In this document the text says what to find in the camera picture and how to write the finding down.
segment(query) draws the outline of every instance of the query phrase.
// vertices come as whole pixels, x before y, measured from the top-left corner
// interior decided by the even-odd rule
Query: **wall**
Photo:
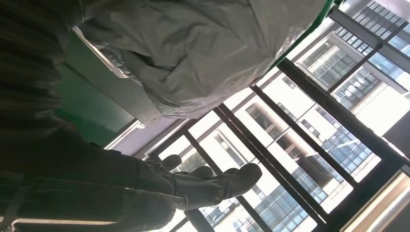
[[[57,66],[62,81],[56,93],[62,108],[56,115],[76,125],[88,142],[104,146],[113,140],[134,117],[86,79],[116,76],[74,34],[66,49],[66,62]]]

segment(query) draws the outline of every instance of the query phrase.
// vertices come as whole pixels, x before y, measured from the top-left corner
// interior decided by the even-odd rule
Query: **window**
[[[286,109],[286,107],[285,107],[282,103],[278,102],[278,106],[279,106],[289,117],[291,117],[291,119],[292,119],[293,121],[296,121],[296,120],[297,120],[297,118],[296,118],[288,109]]]
[[[381,83],[367,69],[361,67],[333,94],[346,109],[352,110]]]
[[[312,133],[316,138],[319,138],[320,133],[315,130],[310,123],[308,123],[305,119],[303,119],[301,123],[306,127],[308,131],[310,131],[310,133]]]
[[[294,89],[296,85],[293,83],[292,80],[290,80],[287,76],[282,78],[283,82],[285,82],[291,89]]]
[[[336,120],[333,119],[330,114],[328,114],[324,109],[322,109],[320,106],[316,107],[315,109],[320,115],[322,115],[330,124],[332,124],[335,128],[339,128],[340,124],[336,122]]]
[[[297,147],[294,147],[288,154],[292,159],[297,159],[302,155],[302,152]]]
[[[276,139],[280,135],[280,130],[255,106],[250,106],[246,112],[261,126],[270,137]]]
[[[302,64],[314,79],[322,84],[325,89],[329,89],[352,69],[356,62],[344,50],[330,42],[325,42],[325,47],[327,52],[323,53],[321,50],[320,54],[323,54],[321,57],[316,57],[318,54],[313,52],[302,61]]]
[[[218,143],[223,147],[223,149],[225,149],[226,152],[228,152],[228,154],[235,160],[235,162],[238,164],[239,167],[242,167],[245,163],[243,162],[243,160],[245,160],[245,158],[241,159],[239,157],[239,155],[228,145],[228,143],[222,138],[221,134],[222,132],[220,132],[219,130],[217,131],[218,134],[215,135],[215,139],[218,141]]]
[[[276,143],[283,149],[286,150],[288,149],[291,145],[292,142],[286,137],[284,134],[280,139],[276,141]]]

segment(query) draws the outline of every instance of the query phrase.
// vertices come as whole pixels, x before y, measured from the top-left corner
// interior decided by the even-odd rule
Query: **window bar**
[[[365,28],[354,19],[350,18],[347,14],[339,10],[337,7],[332,8],[331,14],[329,16],[332,20],[339,23],[351,33],[360,37],[372,47],[375,48],[377,47],[377,45],[382,44],[382,48],[379,50],[379,52],[389,60],[397,64],[401,69],[403,69],[407,73],[410,73],[410,58],[393,47],[391,44],[382,40],[369,29]]]
[[[387,36],[387,38],[384,41],[389,42],[393,37],[400,33],[408,24],[409,22],[407,21],[402,23],[396,30],[392,31],[392,33],[389,36]]]
[[[161,152],[163,152],[167,147],[173,144],[176,140],[178,140],[185,131],[188,131],[193,125],[195,125],[199,119],[191,119],[185,125],[183,125],[179,130],[177,130],[173,135],[167,138],[162,144],[160,144],[155,150],[149,153],[150,158],[158,157]]]
[[[302,206],[304,210],[316,221],[318,225],[327,221],[327,213],[314,200],[314,198],[288,173],[261,142],[242,124],[229,109],[222,104],[214,112],[241,140],[241,142],[254,154],[273,177],[286,189],[286,191]]]
[[[182,221],[180,221],[176,226],[174,226],[172,228],[172,230],[170,230],[169,232],[177,232],[179,229],[181,229],[181,227],[183,227],[186,223],[188,222],[188,218],[184,218],[182,219]]]
[[[353,66],[340,80],[332,85],[328,89],[328,93],[333,93],[338,87],[340,87],[349,77],[353,75],[360,67],[362,67],[374,54],[381,49],[381,45],[376,46],[369,54],[367,54],[362,60]]]
[[[188,131],[185,133],[185,137],[188,141],[192,144],[192,146],[196,149],[198,154],[207,162],[209,167],[214,170],[217,175],[223,174],[222,170],[219,166],[212,160],[212,158],[208,155],[208,153],[202,148],[197,140],[189,133]],[[266,222],[261,218],[261,216],[255,211],[255,209],[245,200],[244,197],[239,196],[236,199],[241,203],[244,209],[249,213],[249,215],[255,220],[255,222],[259,225],[259,227],[264,232],[272,232]]]
[[[215,232],[199,209],[185,211],[185,216],[192,223],[198,232]]]
[[[276,114],[278,114],[299,136],[309,144],[318,154],[338,172],[353,188],[357,187],[354,178],[344,170],[317,142],[315,142],[293,119],[291,119],[276,103],[274,103],[259,87],[251,89],[264,101]]]
[[[319,85],[310,80],[310,78],[290,60],[285,58],[278,64],[278,68],[364,145],[376,153],[383,162],[388,162],[395,168],[400,168],[403,164],[407,163],[407,161],[391,149],[382,138],[375,135],[372,130],[361,123],[350,111],[322,90]]]

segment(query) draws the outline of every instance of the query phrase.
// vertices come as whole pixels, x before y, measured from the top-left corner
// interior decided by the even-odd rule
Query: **white plastic bag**
[[[325,2],[134,0],[80,29],[121,50],[164,116],[198,118],[262,77]]]

